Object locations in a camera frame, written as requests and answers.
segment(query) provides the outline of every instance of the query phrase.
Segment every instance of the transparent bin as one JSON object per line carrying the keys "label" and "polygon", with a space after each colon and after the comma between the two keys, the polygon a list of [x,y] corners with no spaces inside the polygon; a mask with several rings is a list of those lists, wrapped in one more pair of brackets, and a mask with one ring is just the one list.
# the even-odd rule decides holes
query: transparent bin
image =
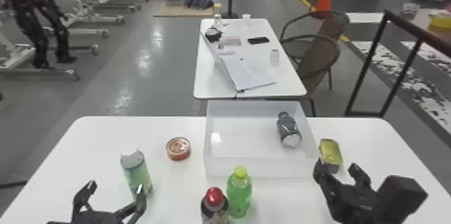
{"label": "transparent bin", "polygon": [[[282,146],[276,122],[286,111],[303,136]],[[251,177],[311,178],[318,150],[296,101],[208,101],[203,159],[208,176],[229,176],[244,166]]]}

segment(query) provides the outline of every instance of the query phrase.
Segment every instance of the black humanoid robot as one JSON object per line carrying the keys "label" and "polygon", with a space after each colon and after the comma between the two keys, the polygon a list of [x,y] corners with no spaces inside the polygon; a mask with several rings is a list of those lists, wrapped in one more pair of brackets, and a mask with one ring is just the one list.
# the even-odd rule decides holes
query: black humanoid robot
{"label": "black humanoid robot", "polygon": [[146,196],[142,186],[140,186],[136,191],[136,202],[130,203],[114,213],[94,211],[88,200],[94,194],[96,188],[97,184],[94,180],[91,180],[75,195],[70,223],[49,221],[47,224],[123,224],[123,220],[130,215],[132,217],[127,224],[135,224],[146,210]]}
{"label": "black humanoid robot", "polygon": [[388,176],[375,192],[370,177],[357,164],[348,169],[356,181],[342,184],[317,161],[313,171],[332,218],[343,224],[400,224],[423,204],[428,194],[412,178]]}
{"label": "black humanoid robot", "polygon": [[50,68],[47,61],[48,38],[34,13],[36,8],[52,24],[58,48],[55,51],[58,63],[70,64],[77,58],[69,54],[67,28],[61,23],[63,12],[54,0],[7,0],[15,12],[15,19],[22,32],[33,42],[36,48],[33,66],[35,68]]}

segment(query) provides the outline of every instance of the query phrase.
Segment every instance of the white table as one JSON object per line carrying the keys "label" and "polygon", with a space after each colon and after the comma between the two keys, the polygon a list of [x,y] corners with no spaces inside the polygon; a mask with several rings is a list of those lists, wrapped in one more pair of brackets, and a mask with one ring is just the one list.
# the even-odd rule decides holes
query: white table
{"label": "white table", "polygon": [[[314,118],[317,139],[340,142],[345,167],[359,164],[377,189],[390,174],[416,179],[429,193],[405,223],[447,223],[451,198],[431,172],[382,119]],[[119,165],[124,143],[139,144],[154,183],[154,194],[138,224],[201,223],[200,200],[209,186],[226,189],[226,179],[205,177],[204,117],[84,117],[77,120],[6,210],[0,224],[70,221],[74,194],[95,179],[94,209],[113,211],[132,200]],[[174,162],[164,146],[172,137],[191,140],[191,157]],[[352,182],[343,170],[337,177]],[[313,179],[254,179],[248,216],[232,223],[334,223]]]}
{"label": "white table", "polygon": [[[255,64],[260,69],[267,67],[277,83],[239,93],[238,97],[300,97],[307,94],[268,20],[251,19],[250,21],[251,25],[246,25],[242,19],[223,19],[223,23],[228,23],[223,36],[240,36],[242,45],[233,48],[236,55],[242,55],[247,62]],[[212,24],[213,19],[203,19],[201,32],[205,32]],[[270,42],[251,45],[247,41],[248,38],[262,36],[266,36]],[[272,49],[278,49],[280,52],[280,64],[277,67],[270,66],[269,55]],[[196,99],[233,99],[236,94],[235,89],[215,66],[215,61],[200,34],[193,94]]]}

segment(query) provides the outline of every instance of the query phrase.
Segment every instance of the white box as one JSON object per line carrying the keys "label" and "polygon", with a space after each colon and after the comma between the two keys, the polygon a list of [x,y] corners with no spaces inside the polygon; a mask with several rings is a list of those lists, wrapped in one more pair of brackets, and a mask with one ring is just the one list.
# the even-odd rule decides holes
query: white box
{"label": "white box", "polygon": [[[286,111],[303,136],[282,146],[276,122]],[[251,177],[311,178],[318,150],[297,101],[208,101],[203,160],[208,176],[229,176],[244,166]]]}

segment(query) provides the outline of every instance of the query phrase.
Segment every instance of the robot leg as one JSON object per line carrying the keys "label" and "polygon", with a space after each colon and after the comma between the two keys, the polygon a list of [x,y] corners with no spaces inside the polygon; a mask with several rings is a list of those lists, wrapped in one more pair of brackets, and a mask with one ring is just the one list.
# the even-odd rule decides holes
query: robot leg
{"label": "robot leg", "polygon": [[50,68],[47,61],[48,38],[39,23],[32,6],[22,7],[22,3],[13,3],[15,20],[22,32],[33,42],[36,54],[33,59],[35,68]]}
{"label": "robot leg", "polygon": [[61,23],[59,11],[55,9],[51,3],[47,2],[36,5],[36,8],[52,24],[52,27],[55,30],[56,42],[58,44],[55,55],[58,63],[73,63],[77,57],[72,57],[69,54],[69,31],[66,26]]}

